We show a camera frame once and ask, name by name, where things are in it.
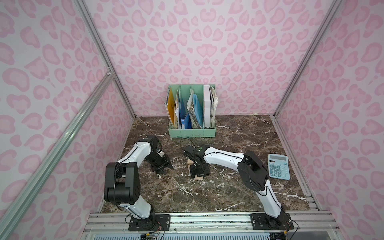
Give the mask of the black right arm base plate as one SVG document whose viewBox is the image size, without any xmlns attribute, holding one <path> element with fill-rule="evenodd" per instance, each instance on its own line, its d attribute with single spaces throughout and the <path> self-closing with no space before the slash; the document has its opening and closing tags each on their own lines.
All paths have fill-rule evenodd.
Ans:
<svg viewBox="0 0 384 240">
<path fill-rule="evenodd" d="M 281 212 L 277 218 L 266 213 L 250 214 L 250 218 L 253 230 L 282 230 L 288 232 L 295 228 L 291 216 L 284 212 Z"/>
</svg>

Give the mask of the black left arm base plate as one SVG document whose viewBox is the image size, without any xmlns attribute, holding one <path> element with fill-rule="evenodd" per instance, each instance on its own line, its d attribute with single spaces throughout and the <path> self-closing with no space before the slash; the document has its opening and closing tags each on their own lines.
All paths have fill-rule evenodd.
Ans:
<svg viewBox="0 0 384 240">
<path fill-rule="evenodd" d="M 150 215 L 147 219 L 132 218 L 129 222 L 129 232 L 155 232 L 169 231 L 171 223 L 171 215 L 168 214 L 155 214 Z"/>
</svg>

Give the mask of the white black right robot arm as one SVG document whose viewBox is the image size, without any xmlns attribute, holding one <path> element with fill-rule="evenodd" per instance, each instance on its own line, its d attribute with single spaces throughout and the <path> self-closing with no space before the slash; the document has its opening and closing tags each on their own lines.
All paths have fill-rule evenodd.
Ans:
<svg viewBox="0 0 384 240">
<path fill-rule="evenodd" d="M 192 177 L 209 176 L 210 165 L 220 165 L 236 171 L 244 185 L 257 193 L 266 220 L 271 226 L 277 227 L 293 222 L 272 190 L 266 165 L 254 152 L 232 153 L 203 145 L 198 148 L 187 146 L 184 149 L 184 156 L 193 162 L 190 165 Z"/>
</svg>

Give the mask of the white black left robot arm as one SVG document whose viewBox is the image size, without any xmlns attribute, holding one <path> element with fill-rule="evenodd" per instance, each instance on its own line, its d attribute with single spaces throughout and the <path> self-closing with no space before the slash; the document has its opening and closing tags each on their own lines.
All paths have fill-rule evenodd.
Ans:
<svg viewBox="0 0 384 240">
<path fill-rule="evenodd" d="M 107 164 L 105 170 L 104 200 L 127 209 L 138 220 L 154 215 L 152 205 L 141 196 L 139 167 L 143 162 L 148 162 L 151 171 L 160 175 L 173 168 L 160 140 L 150 135 L 136 142 L 120 160 Z"/>
</svg>

